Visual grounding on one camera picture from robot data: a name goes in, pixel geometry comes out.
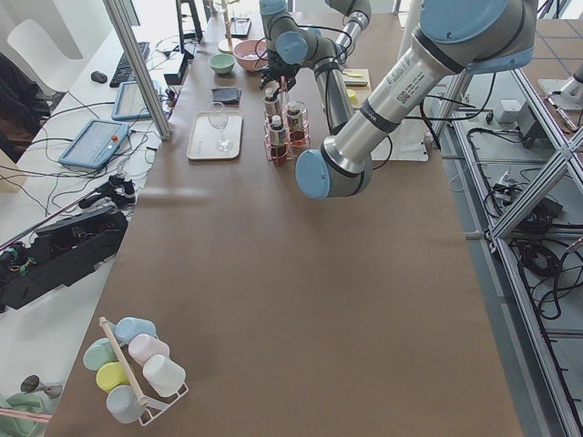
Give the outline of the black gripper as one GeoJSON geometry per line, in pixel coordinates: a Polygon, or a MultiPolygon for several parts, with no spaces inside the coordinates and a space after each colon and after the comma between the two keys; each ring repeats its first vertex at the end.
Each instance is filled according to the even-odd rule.
{"type": "Polygon", "coordinates": [[[281,56],[273,50],[267,50],[268,64],[261,70],[260,90],[264,90],[272,82],[280,83],[284,78],[288,91],[296,85],[296,75],[301,70],[298,64],[287,64],[281,56]]]}

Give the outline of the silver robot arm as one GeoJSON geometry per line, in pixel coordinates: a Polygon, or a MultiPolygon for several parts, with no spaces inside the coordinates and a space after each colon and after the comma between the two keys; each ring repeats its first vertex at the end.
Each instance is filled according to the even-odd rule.
{"type": "Polygon", "coordinates": [[[347,17],[337,41],[300,27],[284,1],[262,1],[266,81],[293,80],[307,67],[318,83],[331,134],[300,154],[295,177],[308,198],[350,197],[373,174],[371,154],[445,76],[497,73],[532,58],[535,1],[423,1],[411,45],[358,110],[346,95],[341,64],[371,20],[367,1],[331,1],[347,17]]]}
{"type": "Polygon", "coordinates": [[[344,64],[353,52],[362,32],[370,24],[372,8],[369,0],[325,0],[331,9],[346,19],[343,30],[336,38],[337,60],[344,64]]]}

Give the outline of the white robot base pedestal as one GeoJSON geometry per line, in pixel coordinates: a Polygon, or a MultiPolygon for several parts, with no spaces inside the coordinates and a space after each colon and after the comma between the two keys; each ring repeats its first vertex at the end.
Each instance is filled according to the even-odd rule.
{"type": "Polygon", "coordinates": [[[424,142],[426,128],[422,121],[405,120],[389,138],[372,152],[373,161],[384,161],[388,155],[395,161],[426,162],[428,152],[424,142]]]}

